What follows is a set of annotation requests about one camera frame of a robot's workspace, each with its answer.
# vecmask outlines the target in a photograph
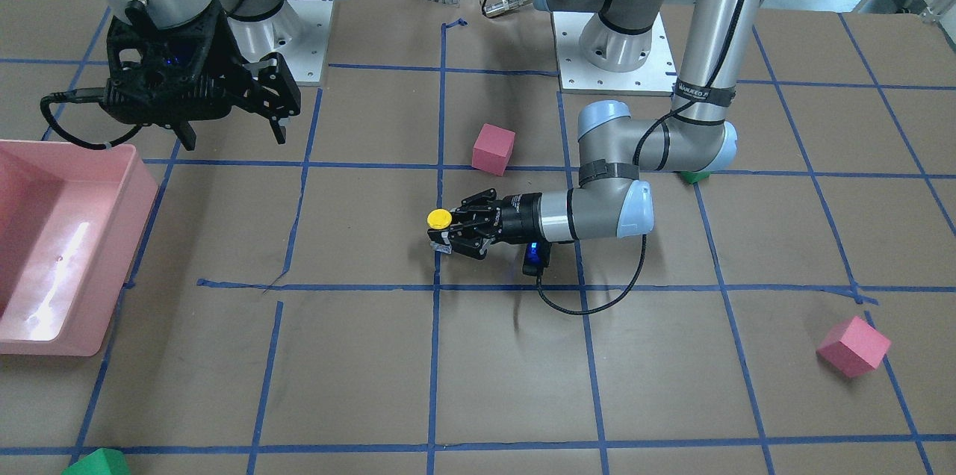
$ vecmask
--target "grid line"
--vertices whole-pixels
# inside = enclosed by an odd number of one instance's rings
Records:
[[[318,114],[320,114],[322,107],[322,90],[321,88],[315,93],[315,104],[313,111],[311,111],[311,124],[308,126],[308,138],[305,143],[305,154],[302,155],[302,173],[299,177],[299,199],[296,206],[296,217],[293,219],[293,226],[289,229],[289,243],[286,246],[286,260],[282,263],[282,273],[276,278],[278,281],[285,274],[289,273],[291,265],[293,265],[293,251],[296,249],[296,237],[298,235],[298,222],[299,217],[302,215],[302,202],[305,199],[305,188],[308,182],[308,162],[311,158],[311,149],[313,149],[313,142],[315,141],[315,128],[318,126]]]
[[[177,141],[173,145],[172,152],[170,154],[171,158],[176,158],[179,153],[180,144]],[[165,171],[163,176],[163,182],[158,186],[156,192],[156,199],[153,200],[153,206],[149,211],[149,217],[146,219],[146,227],[143,228],[143,239],[140,241],[140,246],[137,248],[136,256],[133,258],[132,267],[130,267],[130,272],[128,275],[128,281],[125,283],[123,289],[119,292],[117,296],[116,308],[113,311],[113,331],[110,332],[109,340],[106,342],[106,349],[103,350],[103,359],[99,363],[99,370],[96,373],[96,381],[93,383],[93,390],[90,393],[90,400],[86,404],[86,412],[83,414],[83,421],[81,427],[79,427],[78,433],[76,433],[76,443],[72,448],[71,455],[69,455],[69,463],[74,464],[81,457],[81,451],[83,450],[83,444],[86,441],[86,435],[89,433],[90,425],[93,423],[93,413],[96,411],[96,405],[99,404],[99,395],[102,393],[103,383],[106,380],[106,373],[110,367],[110,361],[113,356],[113,348],[116,345],[117,333],[120,331],[120,318],[122,318],[122,305],[125,300],[126,291],[129,288],[133,288],[136,285],[136,276],[140,271],[140,265],[143,264],[143,256],[146,254],[146,246],[149,243],[150,237],[153,234],[153,228],[156,226],[156,219],[158,216],[158,211],[160,211],[160,205],[163,203],[163,198],[165,193],[167,193],[167,185],[170,184],[170,176],[172,176],[173,165],[167,165],[167,171]]]
[[[956,442],[956,434],[860,434],[860,435],[779,435],[768,437],[773,447],[814,444],[907,444],[919,439],[927,444]],[[760,438],[690,438],[690,440],[611,440],[609,449],[698,448],[698,447],[759,447]],[[103,445],[126,455],[249,455],[250,445]],[[259,455],[276,454],[334,454],[334,453],[423,453],[428,444],[280,444],[260,445]],[[89,454],[99,445],[84,445],[81,454]],[[459,451],[536,451],[536,450],[595,450],[598,442],[591,441],[476,441],[441,445],[439,452]],[[65,456],[74,447],[0,447],[0,456]]]
[[[850,25],[847,25],[846,18],[843,18],[842,13],[838,13],[840,23],[843,24],[843,29],[846,31],[847,36],[850,37],[850,42],[853,43],[854,49],[857,50],[857,55],[860,56],[860,60],[863,61],[863,66],[866,67],[866,73],[870,74],[870,79],[873,80],[874,87],[877,88],[878,93],[882,101],[884,101],[885,107],[890,114],[890,118],[893,119],[893,124],[896,126],[899,136],[902,137],[902,142],[906,145],[906,149],[909,151],[909,155],[912,156],[913,161],[916,163],[919,173],[923,176],[923,180],[926,182],[926,186],[929,188],[929,193],[932,193],[933,199],[936,200],[936,206],[939,206],[940,211],[943,213],[943,219],[946,219],[946,224],[949,224],[949,231],[953,233],[953,236],[956,236],[956,226],[953,224],[952,217],[949,216],[949,212],[946,212],[946,207],[943,206],[943,201],[940,199],[938,193],[936,193],[936,188],[933,186],[933,182],[926,178],[926,169],[923,169],[922,162],[919,161],[919,156],[916,155],[916,150],[913,148],[913,144],[909,142],[909,137],[906,136],[906,131],[902,128],[902,124],[899,123],[899,118],[897,117],[896,112],[893,110],[893,105],[890,104],[889,99],[887,98],[887,93],[884,92],[884,89],[880,85],[880,81],[877,80],[877,75],[873,73],[873,69],[870,67],[869,60],[866,59],[866,56],[863,55],[863,50],[860,49],[860,44],[857,43],[857,38],[853,36],[853,31],[850,30]]]
[[[435,208],[441,208],[441,197],[444,195],[444,117],[445,117],[445,87],[447,86],[447,32],[455,26],[465,26],[468,23],[461,18],[451,23],[441,23],[441,68],[438,88],[438,158],[439,169],[436,175]],[[433,252],[435,273],[432,277],[432,304],[431,304],[431,353],[428,370],[428,444],[426,458],[426,475],[435,473],[436,435],[438,433],[438,357],[439,333],[441,328],[441,253]]]
[[[866,322],[869,323],[871,328],[875,329],[877,325],[873,322],[873,315],[870,314],[870,311],[865,311],[863,314],[866,316]],[[899,387],[899,380],[897,380],[896,373],[893,372],[893,365],[890,364],[890,358],[887,355],[884,355],[884,367],[887,369],[887,375],[890,379],[890,383],[893,385],[893,392],[896,394],[899,409],[902,410],[902,416],[904,416],[906,420],[906,426],[909,427],[909,433],[913,438],[914,444],[916,444],[917,451],[919,451],[919,458],[922,460],[922,466],[926,469],[926,475],[933,475],[933,468],[929,465],[929,457],[926,456],[926,449],[922,446],[922,439],[919,437],[919,430],[916,428],[913,414],[909,411],[909,406],[906,404],[906,399],[902,394],[902,387]]]
[[[248,166],[248,167],[301,167],[303,163],[299,161],[256,161],[255,159],[164,159],[164,158],[146,158],[143,162],[147,165],[167,165],[173,163],[176,165],[228,165],[228,166]],[[433,163],[382,163],[382,162],[361,162],[361,161],[309,161],[306,163],[311,168],[331,168],[331,169],[403,169],[418,171],[477,171],[471,165],[461,164],[433,164]],[[571,172],[578,171],[578,166],[571,166]],[[543,173],[563,173],[567,168],[560,165],[509,165],[508,170],[512,172],[543,172]],[[656,171],[645,171],[647,173],[663,173]],[[752,170],[752,169],[723,169],[714,171],[714,175],[735,175],[735,176],[809,176],[808,171],[786,171],[786,170]],[[816,176],[827,176],[827,178],[883,178],[883,179],[914,179],[922,180],[926,178],[939,180],[956,179],[956,173],[851,173],[834,171],[815,171]]]
[[[557,119],[561,130],[561,149],[564,158],[564,180],[568,189],[574,188],[574,180],[571,178],[571,147],[568,140],[568,121],[564,115],[564,97],[560,90],[556,91],[557,97]],[[574,241],[574,268],[577,270],[577,289],[580,295],[581,311],[588,311],[588,291],[585,288],[587,282],[584,278],[584,257],[581,254],[581,242]],[[597,448],[600,452],[600,468],[602,475],[610,475],[611,464],[607,457],[607,436],[604,431],[604,410],[600,401],[600,384],[598,384],[598,366],[595,362],[594,338],[591,335],[591,318],[587,314],[581,316],[581,324],[584,328],[584,349],[588,359],[588,379],[591,381],[591,399],[595,410],[595,426],[597,427]]]
[[[196,282],[197,287],[206,287],[206,288],[225,288],[225,289],[239,289],[239,288],[255,288],[255,289],[267,289],[268,291],[299,291],[299,292],[355,292],[355,291],[430,291],[434,288],[432,285],[390,285],[390,284],[378,284],[378,285],[362,285],[362,284],[307,284],[307,282],[301,282],[301,284],[289,284],[289,285],[266,285],[266,284],[257,284],[257,282],[230,282],[230,281],[211,281],[208,279],[199,279]],[[479,291],[479,292],[516,292],[516,291],[536,291],[535,285],[479,285],[479,284],[440,284],[440,289],[442,291]],[[612,289],[624,289],[625,285],[542,285],[543,288],[546,288],[548,291],[580,291],[583,288],[585,291],[611,291]],[[864,302],[867,302],[871,305],[880,305],[880,302],[868,296],[861,294],[854,294],[849,285],[782,285],[782,284],[743,284],[743,285],[734,285],[726,284],[724,287],[728,291],[737,292],[737,291],[809,291],[809,292],[828,292],[828,294],[833,294],[837,296],[842,296],[845,298],[850,298],[851,300],[857,300],[857,298],[863,299]],[[930,292],[956,292],[956,287],[894,287],[894,285],[882,285],[882,287],[877,287],[877,285],[867,285],[866,287],[861,287],[867,289],[868,291],[881,291],[881,292],[915,292],[915,291],[930,291]],[[656,292],[716,292],[720,291],[720,285],[634,285],[633,291],[656,291]]]
[[[744,341],[740,338],[740,329],[737,326],[737,318],[733,313],[733,305],[730,302],[730,292],[724,284],[724,272],[720,268],[720,258],[717,256],[717,244],[714,241],[713,231],[710,230],[710,218],[707,216],[707,207],[704,206],[704,196],[701,193],[701,186],[698,183],[693,184],[694,195],[697,196],[697,206],[701,212],[701,220],[704,223],[704,233],[707,234],[707,246],[710,248],[710,257],[714,263],[714,274],[717,275],[717,282],[720,284],[721,298],[724,300],[724,311],[727,312],[727,321],[730,322],[730,332],[733,335],[733,343],[737,349],[737,359],[740,361],[740,370],[744,374],[744,384],[747,386],[747,396],[751,401],[751,411],[754,412],[754,424],[757,427],[757,437],[760,449],[764,453],[764,462],[767,465],[768,475],[775,475],[774,459],[771,456],[771,448],[767,441],[767,431],[764,430],[764,420],[760,416],[760,406],[757,403],[757,394],[754,390],[754,380],[751,380],[751,370],[747,364],[747,356],[744,353]]]
[[[273,368],[276,366],[276,348],[279,344],[279,331],[282,329],[282,311],[285,304],[276,302],[276,317],[273,319],[273,334],[270,336],[269,353],[266,357],[266,370],[262,376],[262,392],[259,394],[259,407],[255,414],[255,428],[252,431],[252,445],[249,447],[249,462],[246,475],[255,473],[256,457],[259,454],[259,441],[262,441],[262,425],[266,420],[266,406],[269,403],[269,389],[273,383]]]
[[[764,59],[764,64],[767,66],[767,71],[771,75],[771,80],[776,81],[776,73],[774,71],[774,66],[769,60],[767,55],[767,50],[764,49],[764,44],[761,42],[760,34],[757,32],[757,26],[754,25],[751,27],[751,30],[754,32],[754,40],[757,43],[757,48],[760,50],[760,55]],[[846,270],[846,276],[850,281],[850,287],[853,288],[854,294],[858,294],[858,288],[860,285],[857,283],[857,279],[853,277],[853,270],[850,268],[850,258],[846,255],[846,249],[843,248],[843,240],[839,236],[839,231],[837,231],[837,222],[834,220],[833,213],[830,211],[830,206],[827,203],[826,197],[823,196],[823,188],[820,186],[820,181],[816,178],[816,173],[813,172],[813,163],[810,163],[810,155],[807,152],[807,147],[803,144],[803,139],[800,137],[800,132],[796,128],[796,121],[793,119],[793,114],[789,110],[789,104],[786,103],[786,97],[783,95],[783,90],[780,87],[779,83],[774,84],[776,89],[777,97],[780,100],[780,104],[783,105],[783,111],[786,114],[786,121],[789,122],[789,127],[793,131],[793,138],[796,140],[796,146],[800,149],[800,155],[803,156],[803,162],[807,165],[807,172],[810,175],[810,181],[813,182],[813,189],[816,189],[816,195],[820,200],[820,207],[823,209],[823,214],[827,217],[827,223],[830,224],[830,231],[834,235],[834,240],[836,241],[837,250],[839,250],[839,256],[843,260],[843,268]],[[863,299],[857,299],[857,304],[861,304]]]

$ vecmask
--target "robotic arm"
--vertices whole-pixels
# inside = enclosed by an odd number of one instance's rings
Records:
[[[184,148],[194,149],[190,121],[223,118],[239,107],[265,118],[276,142],[286,142],[285,125],[300,112],[289,66],[272,43],[249,62],[226,19],[260,22],[277,15],[285,0],[106,1],[114,14],[106,39],[110,78],[103,88],[44,97],[40,107],[52,130],[79,146],[106,149],[142,127],[160,125],[174,131]],[[55,121],[54,103],[99,103],[133,128],[114,141],[89,143]]]
[[[583,33],[592,62],[625,70],[641,66],[650,51],[645,33],[662,1],[536,0],[536,7],[597,12]],[[498,241],[526,243],[526,273],[540,278],[550,243],[646,235],[654,208],[641,171],[717,171],[736,154],[727,107],[759,1],[698,0],[668,114],[636,119],[627,105],[610,100],[584,108],[577,188],[502,199],[493,189],[469,196],[447,215],[437,210],[429,217],[432,246],[484,258]],[[530,254],[538,256],[528,268]]]

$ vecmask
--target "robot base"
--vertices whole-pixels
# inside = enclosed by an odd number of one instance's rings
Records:
[[[677,69],[660,15],[654,20],[654,46],[643,66],[631,72],[598,69],[583,54],[578,43],[584,26],[593,13],[554,12],[554,45],[564,93],[619,93],[645,96],[670,96],[677,80]]]
[[[287,13],[289,6],[294,13]],[[329,48],[332,6],[332,1],[288,1],[273,18],[256,23],[230,19],[229,26],[247,60],[255,62],[270,51],[278,51],[286,58],[297,84],[317,86]]]

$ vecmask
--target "metal base plate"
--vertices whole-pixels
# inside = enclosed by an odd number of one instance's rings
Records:
[[[334,3],[289,1],[289,4],[296,10],[305,27],[295,40],[279,47],[279,52],[286,58],[296,83],[317,86],[322,81],[322,72],[325,69],[325,53],[329,48]]]
[[[654,43],[645,65],[631,72],[610,72],[591,64],[581,51],[584,25],[593,13],[554,12],[554,45],[564,93],[619,93],[645,96],[669,96],[677,80],[677,69],[660,14],[654,20]]]

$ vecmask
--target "floor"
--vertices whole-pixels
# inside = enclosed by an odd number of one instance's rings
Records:
[[[678,63],[690,13],[663,11]],[[106,19],[0,0],[0,137],[55,139],[35,101],[105,80]],[[241,111],[196,125],[195,152],[134,139],[161,192],[113,328],[91,358],[0,356],[0,473],[98,447],[137,475],[956,472],[956,55],[936,27],[762,11],[738,158],[693,186],[646,175],[648,264],[590,319],[544,305],[519,249],[479,263],[424,237],[436,206],[577,179],[601,97],[559,92],[547,16],[349,0],[332,32],[288,145]],[[485,122],[517,132],[502,178],[468,166]],[[600,305],[638,248],[559,246],[546,289]],[[854,315],[894,344],[847,380],[815,349]]]

